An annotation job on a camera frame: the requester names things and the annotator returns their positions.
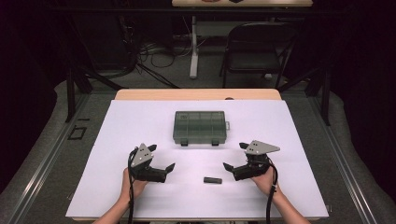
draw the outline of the black chair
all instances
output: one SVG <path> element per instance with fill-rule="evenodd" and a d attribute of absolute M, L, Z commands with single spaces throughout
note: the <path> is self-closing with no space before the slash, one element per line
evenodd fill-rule
<path fill-rule="evenodd" d="M 220 70 L 222 88 L 227 72 L 277 74 L 277 88 L 296 36 L 296 29 L 286 22 L 250 22 L 234 27 L 228 35 Z"/>

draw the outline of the white table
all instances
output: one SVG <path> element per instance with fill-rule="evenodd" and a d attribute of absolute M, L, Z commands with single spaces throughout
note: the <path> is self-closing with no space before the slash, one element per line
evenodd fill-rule
<path fill-rule="evenodd" d="M 173 0 L 174 7 L 311 7 L 312 0 L 243 0 L 233 3 L 229 0 L 219 0 L 218 2 L 204 2 L 202 0 Z M 214 28 L 209 28 L 212 35 L 227 35 L 236 24 L 242 22 L 210 22 Z M 198 67 L 198 48 L 197 35 L 204 35 L 207 31 L 208 22 L 204 22 L 202 31 L 198 31 L 197 20 L 192 16 L 191 36 L 192 36 L 192 55 L 190 78 L 197 78 Z"/>
<path fill-rule="evenodd" d="M 194 98 L 202 92 L 204 100 Z M 143 100 L 122 100 L 128 92 Z M 220 92 L 236 100 L 210 100 L 210 93 Z M 270 99 L 258 100 L 267 92 Z M 222 163 L 246 164 L 239 142 L 260 140 L 280 147 L 269 156 L 279 171 L 279 182 L 290 201 L 303 216 L 318 219 L 328 213 L 312 174 L 304 149 L 285 102 L 274 90 L 159 90 L 127 91 L 119 94 L 107 111 L 101 131 L 70 203 L 66 216 L 75 220 L 96 219 L 117 199 L 122 170 L 129 153 L 141 143 L 157 145 L 152 167 L 164 169 L 175 162 L 175 170 L 165 183 L 148 183 L 135 202 L 135 220 L 263 220 L 266 197 L 249 180 L 234 181 Z M 180 94 L 178 101 L 169 96 Z M 238 100 L 248 95 L 255 100 Z M 226 143 L 176 145 L 172 139 L 177 110 L 223 110 L 231 129 Z M 218 177 L 221 185 L 204 184 L 204 176 Z M 280 217 L 273 207 L 271 217 Z"/>

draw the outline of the hand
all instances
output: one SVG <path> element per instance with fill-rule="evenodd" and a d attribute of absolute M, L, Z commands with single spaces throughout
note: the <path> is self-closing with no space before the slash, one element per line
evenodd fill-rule
<path fill-rule="evenodd" d="M 147 185 L 148 181 L 134 181 L 134 198 L 136 199 L 142 192 L 145 186 Z M 129 183 L 129 173 L 128 168 L 125 168 L 123 171 L 122 177 L 122 187 L 121 187 L 121 194 L 120 199 L 127 200 L 129 202 L 129 189 L 131 185 Z"/>
<path fill-rule="evenodd" d="M 270 194 L 271 187 L 274 184 L 274 168 L 270 166 L 265 174 L 251 177 L 251 180 L 253 180 L 257 187 L 268 196 Z M 280 187 L 277 183 L 276 191 L 280 191 Z"/>
<path fill-rule="evenodd" d="M 145 188 L 147 183 L 148 181 L 134 181 L 134 198 L 137 198 L 143 192 L 143 189 Z M 129 208 L 130 187 L 131 185 L 129 183 L 128 169 L 125 168 L 122 176 L 122 186 L 119 199 L 106 213 L 104 213 L 101 217 L 99 217 L 99 219 L 94 222 L 95 224 L 119 223 L 122 215 Z"/>

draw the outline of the metal bar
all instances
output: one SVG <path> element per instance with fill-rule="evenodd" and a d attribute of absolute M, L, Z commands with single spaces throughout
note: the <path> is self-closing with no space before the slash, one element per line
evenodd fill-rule
<path fill-rule="evenodd" d="M 191 55 L 190 78 L 194 79 L 197 78 L 197 74 L 198 74 L 197 21 L 195 16 L 192 16 L 191 35 L 192 35 L 192 55 Z"/>
<path fill-rule="evenodd" d="M 82 8 L 82 7 L 48 7 L 47 11 L 63 14 L 113 14 L 113 15 L 182 15 L 198 16 L 216 13 L 216 16 L 230 16 L 235 13 L 245 16 L 287 16 L 287 17 L 339 17 L 345 16 L 347 10 L 324 10 L 312 9 L 310 7 L 295 7 L 286 9 L 275 9 L 270 7 L 170 7 L 170 8 Z"/>

